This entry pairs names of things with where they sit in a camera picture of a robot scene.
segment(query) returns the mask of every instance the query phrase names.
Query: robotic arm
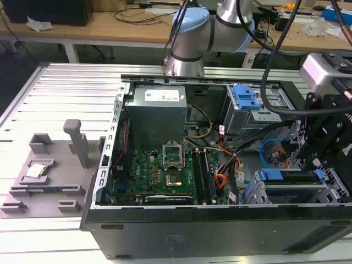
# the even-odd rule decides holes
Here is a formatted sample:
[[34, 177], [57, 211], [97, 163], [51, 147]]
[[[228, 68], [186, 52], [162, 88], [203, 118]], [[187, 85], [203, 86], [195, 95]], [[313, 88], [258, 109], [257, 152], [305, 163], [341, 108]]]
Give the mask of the robotic arm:
[[251, 0], [225, 0], [216, 15], [203, 8], [187, 8], [171, 54], [164, 60], [165, 74], [171, 76], [203, 76], [202, 55], [205, 51], [242, 52], [251, 42], [237, 16], [236, 1], [241, 14], [253, 31]]

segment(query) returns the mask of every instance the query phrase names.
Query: white paper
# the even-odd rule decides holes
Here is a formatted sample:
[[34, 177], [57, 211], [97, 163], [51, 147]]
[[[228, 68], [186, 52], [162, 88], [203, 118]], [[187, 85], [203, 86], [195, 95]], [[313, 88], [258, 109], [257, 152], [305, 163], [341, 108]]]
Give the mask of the white paper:
[[331, 26], [331, 27], [328, 28], [325, 32], [326, 32], [327, 34], [336, 36], [336, 37], [340, 38], [341, 40], [347, 42], [347, 38], [346, 38], [345, 35], [343, 34], [343, 32], [342, 32], [342, 30], [341, 30], [341, 27], [338, 27], [338, 26]]
[[45, 168], [45, 165], [34, 163], [31, 167], [29, 167], [25, 176], [38, 179], [44, 172]]
[[179, 102], [178, 90], [146, 90], [146, 102]]
[[28, 19], [27, 26], [37, 32], [39, 32], [40, 30], [53, 29], [53, 26], [50, 22], [39, 22], [34, 19], [31, 19], [29, 16], [27, 16], [27, 19]]

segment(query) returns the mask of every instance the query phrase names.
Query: black cable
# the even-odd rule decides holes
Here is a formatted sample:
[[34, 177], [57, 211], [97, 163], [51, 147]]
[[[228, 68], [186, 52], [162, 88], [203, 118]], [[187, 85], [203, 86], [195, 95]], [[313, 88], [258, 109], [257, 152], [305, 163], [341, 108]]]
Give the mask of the black cable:
[[270, 69], [272, 68], [273, 62], [274, 62], [274, 58], [277, 55], [282, 42], [284, 41], [287, 32], [289, 31], [291, 24], [294, 21], [294, 18], [296, 16], [296, 13], [299, 9], [299, 5], [301, 3], [301, 0], [297, 0], [296, 4], [295, 4], [295, 8], [292, 11], [292, 14], [287, 22], [287, 25], [281, 35], [281, 37], [279, 38], [276, 47], [274, 48], [274, 51], [272, 52], [269, 62], [266, 65], [262, 80], [261, 80], [261, 87], [260, 87], [260, 93], [261, 93], [261, 97], [263, 100], [264, 105], [266, 106], [266, 108], [274, 113], [278, 113], [278, 114], [282, 114], [282, 115], [288, 115], [288, 116], [293, 116], [293, 117], [306, 117], [306, 116], [331, 116], [331, 115], [335, 115], [335, 114], [343, 114], [346, 112], [352, 112], [352, 106], [347, 106], [347, 107], [339, 107], [339, 108], [330, 108], [330, 109], [316, 109], [316, 110], [288, 110], [288, 109], [282, 109], [279, 107], [275, 107], [272, 106], [270, 104], [270, 101], [266, 95], [266, 82], [269, 76], [269, 72]]
[[333, 7], [334, 10], [335, 10], [335, 13], [336, 13], [337, 19], [339, 20], [340, 25], [341, 25], [341, 26], [346, 26], [345, 19], [344, 19], [343, 16], [342, 16], [340, 7], [339, 7], [339, 5], [337, 4], [336, 0], [331, 0], [330, 2], [331, 2], [332, 7]]
[[10, 29], [10, 27], [8, 26], [8, 24], [5, 21], [4, 16], [2, 15], [2, 11], [4, 10], [4, 8], [0, 9], [0, 16], [2, 18], [2, 21], [4, 22], [5, 26], [7, 27], [8, 31], [10, 31], [10, 33], [17, 39], [17, 41], [23, 46], [23, 48], [26, 50], [26, 52], [28, 53], [29, 57], [31, 57], [31, 59], [35, 62], [36, 65], [38, 65], [37, 60], [33, 57], [33, 55], [28, 51], [28, 49], [26, 48], [26, 46], [22, 43], [22, 41], [20, 41], [18, 39], [18, 37], [15, 35], [15, 33]]
[[120, 14], [120, 12], [116, 12], [114, 17], [116, 20], [118, 21], [121, 21], [121, 22], [125, 22], [125, 23], [129, 23], [129, 24], [142, 24], [142, 23], [145, 23], [145, 22], [151, 22], [153, 21], [154, 19], [156, 18], [160, 18], [160, 17], [165, 17], [166, 15], [172, 15], [172, 14], [175, 14], [175, 13], [171, 13], [171, 14], [162, 14], [162, 15], [155, 15], [155, 17], [153, 18], [147, 18], [147, 19], [143, 19], [143, 20], [138, 20], [138, 21], [128, 21], [128, 20], [124, 20], [124, 19], [120, 19], [120, 18], [117, 18], [116, 15], [117, 14]]
[[295, 123], [294, 120], [286, 120], [280, 123], [273, 123], [268, 125], [267, 127], [259, 130], [258, 132], [254, 133], [249, 138], [243, 140], [240, 145], [236, 148], [236, 152], [243, 150], [244, 148], [250, 147], [254, 142], [263, 139], [270, 131], [275, 130], [277, 128], [282, 127], [290, 127]]
[[178, 13], [177, 13], [176, 19], [175, 19], [174, 23], [172, 24], [169, 39], [168, 39], [168, 41], [165, 43], [163, 52], [162, 52], [162, 54], [161, 54], [160, 65], [163, 65], [163, 64], [164, 64], [164, 61], [163, 61], [163, 60], [164, 60], [164, 55], [165, 55], [165, 53], [166, 53], [167, 46], [170, 44], [170, 42], [171, 42], [171, 40], [172, 40], [172, 38], [173, 38], [173, 36], [174, 36], [174, 34], [175, 34], [177, 28], [181, 27], [183, 18], [182, 18], [182, 20], [179, 19], [179, 18], [180, 18], [180, 16], [181, 16], [181, 13], [182, 13], [183, 8], [184, 8], [184, 10], [186, 10], [186, 6], [185, 6], [185, 5], [186, 5], [187, 2], [188, 2], [188, 0], [183, 0], [183, 2], [182, 2], [182, 4], [181, 4], [181, 7], [180, 7], [180, 9], [179, 9], [179, 11], [178, 11]]
[[187, 7], [188, 7], [188, 5], [189, 5], [189, 1], [190, 1], [190, 0], [186, 0], [186, 5], [185, 5], [184, 10], [183, 10], [183, 12], [182, 12], [182, 15], [181, 15], [181, 17], [180, 17], [180, 23], [179, 23], [179, 26], [178, 26], [177, 29], [176, 29], [175, 36], [174, 36], [173, 41], [172, 41], [172, 44], [171, 44], [170, 52], [172, 52], [172, 49], [173, 49], [173, 47], [174, 47], [174, 45], [175, 45], [175, 43], [176, 43], [176, 39], [177, 39], [177, 36], [178, 36], [178, 32], [179, 32], [180, 29], [181, 29], [181, 25], [182, 25], [182, 22], [183, 22], [183, 18], [185, 17], [185, 14], [186, 14], [186, 12], [187, 12]]
[[[260, 45], [262, 46], [263, 48], [267, 49], [268, 51], [271, 51], [273, 52], [273, 48], [266, 45], [265, 43], [263, 43], [256, 35], [254, 35], [254, 33], [251, 31], [251, 29], [246, 25], [243, 17], [242, 17], [242, 14], [241, 14], [241, 10], [240, 10], [240, 2], [241, 1], [236, 1], [236, 10], [237, 10], [237, 15], [238, 15], [238, 18], [243, 26], [243, 28], [247, 31], [247, 33]], [[286, 52], [279, 52], [279, 54], [281, 55], [290, 55], [290, 56], [304, 56], [304, 55], [307, 55], [308, 53], [307, 52], [304, 52], [304, 53], [286, 53]]]

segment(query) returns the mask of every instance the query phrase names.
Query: yellow wire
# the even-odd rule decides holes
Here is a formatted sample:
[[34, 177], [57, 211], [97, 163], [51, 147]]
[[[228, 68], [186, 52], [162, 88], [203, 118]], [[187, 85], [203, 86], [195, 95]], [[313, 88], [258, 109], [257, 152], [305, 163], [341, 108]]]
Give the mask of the yellow wire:
[[199, 135], [199, 136], [185, 136], [185, 139], [201, 139], [201, 138], [205, 138], [206, 136], [208, 136], [211, 133], [211, 130], [213, 129], [213, 124], [211, 123], [211, 120], [209, 118], [209, 116], [198, 106], [194, 106], [192, 105], [192, 107], [197, 108], [209, 121], [209, 130], [207, 133], [205, 133], [204, 135]]

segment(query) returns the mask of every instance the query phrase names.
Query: floor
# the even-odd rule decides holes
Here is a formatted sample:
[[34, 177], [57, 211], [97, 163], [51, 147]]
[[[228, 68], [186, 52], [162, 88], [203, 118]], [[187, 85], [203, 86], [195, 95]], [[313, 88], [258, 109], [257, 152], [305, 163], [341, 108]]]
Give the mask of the floor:
[[[38, 62], [68, 62], [65, 50], [59, 49], [57, 44], [25, 43], [29, 52]], [[100, 61], [99, 54], [91, 47], [78, 45], [78, 55], [81, 63], [108, 64], [138, 64], [159, 65], [162, 50], [159, 48], [116, 47], [116, 58], [110, 58], [110, 47], [100, 47], [106, 56]], [[210, 53], [203, 57], [206, 67], [241, 68], [244, 53], [222, 53], [214, 63], [210, 63]], [[260, 54], [254, 61], [253, 68], [264, 68], [265, 54]], [[278, 56], [274, 62], [274, 69], [299, 69], [301, 57]], [[26, 83], [36, 64], [31, 60], [21, 45], [16, 54], [0, 56], [0, 115], [5, 111], [18, 91]]]

